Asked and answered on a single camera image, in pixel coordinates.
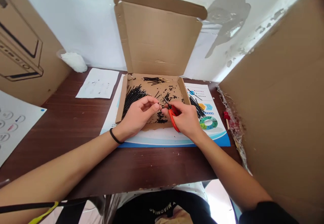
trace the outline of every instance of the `scissors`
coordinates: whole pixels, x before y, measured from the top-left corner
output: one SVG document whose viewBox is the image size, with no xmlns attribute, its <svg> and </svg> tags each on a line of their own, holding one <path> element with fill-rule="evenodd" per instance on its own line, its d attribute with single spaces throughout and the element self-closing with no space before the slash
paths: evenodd
<svg viewBox="0 0 324 224">
<path fill-rule="evenodd" d="M 168 109 L 169 109 L 169 115 L 170 115 L 170 119 L 171 119 L 171 122 L 172 122 L 172 125 L 174 127 L 174 129 L 180 133 L 180 130 L 178 129 L 178 127 L 176 126 L 176 123 L 174 122 L 174 119 L 173 119 L 173 116 L 179 116 L 180 113 L 179 111 L 172 105 L 170 105 L 168 103 L 168 101 L 166 100 L 166 98 L 164 97 L 163 98 L 165 100 L 165 102 L 168 104 Z"/>
</svg>

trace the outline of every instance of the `wire bundle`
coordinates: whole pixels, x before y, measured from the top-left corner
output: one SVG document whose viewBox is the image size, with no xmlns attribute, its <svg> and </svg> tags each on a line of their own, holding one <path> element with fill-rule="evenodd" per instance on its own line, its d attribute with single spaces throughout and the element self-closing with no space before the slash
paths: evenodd
<svg viewBox="0 0 324 224">
<path fill-rule="evenodd" d="M 191 95 L 189 95 L 190 103 L 194 105 L 197 109 L 197 115 L 199 119 L 205 116 L 205 111 L 199 106 L 197 99 L 195 100 Z"/>
<path fill-rule="evenodd" d="M 142 77 L 142 78 L 143 78 L 143 81 L 150 81 L 150 82 L 147 82 L 147 83 L 152 83 L 151 85 L 156 85 L 156 84 L 162 84 L 162 83 L 165 83 L 165 82 L 170 82 L 170 81 L 167 81 L 167 79 L 164 79 L 162 77 L 154 77 L 154 78 Z"/>
<path fill-rule="evenodd" d="M 123 110 L 123 116 L 122 118 L 125 117 L 129 107 L 131 106 L 131 104 L 139 99 L 141 99 L 144 96 L 149 96 L 149 94 L 146 93 L 145 90 L 141 89 L 142 86 L 139 85 L 137 87 L 134 87 L 129 89 L 129 91 L 126 94 L 126 98 L 125 98 L 125 105 L 124 105 L 124 110 Z"/>
</svg>

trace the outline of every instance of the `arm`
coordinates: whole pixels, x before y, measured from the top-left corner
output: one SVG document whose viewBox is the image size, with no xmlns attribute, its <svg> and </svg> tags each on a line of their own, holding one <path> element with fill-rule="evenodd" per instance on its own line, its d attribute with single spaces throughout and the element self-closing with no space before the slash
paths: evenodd
<svg viewBox="0 0 324 224">
<path fill-rule="evenodd" d="M 136 135 L 147 120 L 162 107 L 154 97 L 134 102 L 123 121 L 113 128 L 115 137 L 123 142 Z M 61 201 L 80 180 L 118 143 L 106 132 L 88 143 L 45 163 L 0 189 L 0 206 Z M 0 215 L 1 223 L 28 223 L 46 209 L 24 210 Z"/>
<path fill-rule="evenodd" d="M 202 151 L 229 196 L 243 211 L 255 209 L 259 202 L 273 201 L 264 188 L 202 130 L 195 106 L 180 101 L 171 101 L 170 104 L 182 112 L 174 117 L 180 132 Z M 167 109 L 162 109 L 162 113 L 169 118 Z"/>
</svg>

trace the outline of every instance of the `table surface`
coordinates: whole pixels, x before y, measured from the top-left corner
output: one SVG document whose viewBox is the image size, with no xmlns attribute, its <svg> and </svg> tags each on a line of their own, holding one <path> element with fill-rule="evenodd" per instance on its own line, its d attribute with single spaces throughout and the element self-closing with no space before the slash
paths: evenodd
<svg viewBox="0 0 324 224">
<path fill-rule="evenodd" d="M 99 135 L 121 74 L 125 72 L 119 73 L 111 99 L 75 98 L 89 71 L 82 74 L 71 72 L 44 103 L 43 107 L 48 110 L 0 168 L 0 182 L 8 178 L 13 181 Z M 219 114 L 225 111 L 216 83 L 191 79 L 184 81 L 208 84 Z M 230 132 L 228 135 L 231 146 L 222 149 L 241 165 Z M 197 147 L 117 148 L 70 192 L 67 199 L 215 178 L 211 166 Z"/>
</svg>

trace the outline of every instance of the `circular diagram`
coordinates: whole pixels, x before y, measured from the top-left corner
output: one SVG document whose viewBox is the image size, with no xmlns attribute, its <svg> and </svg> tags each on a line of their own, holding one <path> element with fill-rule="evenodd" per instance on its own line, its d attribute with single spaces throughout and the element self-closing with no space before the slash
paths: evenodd
<svg viewBox="0 0 324 224">
<path fill-rule="evenodd" d="M 206 124 L 205 124 L 205 121 L 206 121 L 206 120 L 210 120 L 210 121 L 212 121 L 212 124 L 211 124 L 211 125 L 206 125 Z M 200 123 L 200 127 L 201 127 L 202 129 L 206 129 L 206 130 L 216 128 L 217 125 L 218 125 L 216 118 L 211 117 L 211 116 L 208 116 L 208 117 L 204 117 L 204 118 L 202 118 L 202 119 L 199 121 L 199 123 Z"/>
<path fill-rule="evenodd" d="M 16 129 L 18 129 L 18 124 L 11 124 L 8 127 L 7 132 L 14 132 Z"/>
<path fill-rule="evenodd" d="M 15 120 L 15 122 L 16 122 L 16 123 L 21 123 L 21 122 L 23 122 L 25 119 L 26 119 L 26 117 L 25 117 L 24 115 L 20 115 L 20 116 Z"/>
<path fill-rule="evenodd" d="M 13 112 L 7 111 L 2 114 L 2 117 L 4 120 L 8 120 L 11 119 L 13 115 L 14 115 Z"/>
<path fill-rule="evenodd" d="M 10 134 L 8 133 L 0 133 L 0 143 L 5 142 L 10 138 Z"/>
<path fill-rule="evenodd" d="M 0 128 L 3 128 L 6 123 L 3 120 L 0 120 Z"/>
</svg>

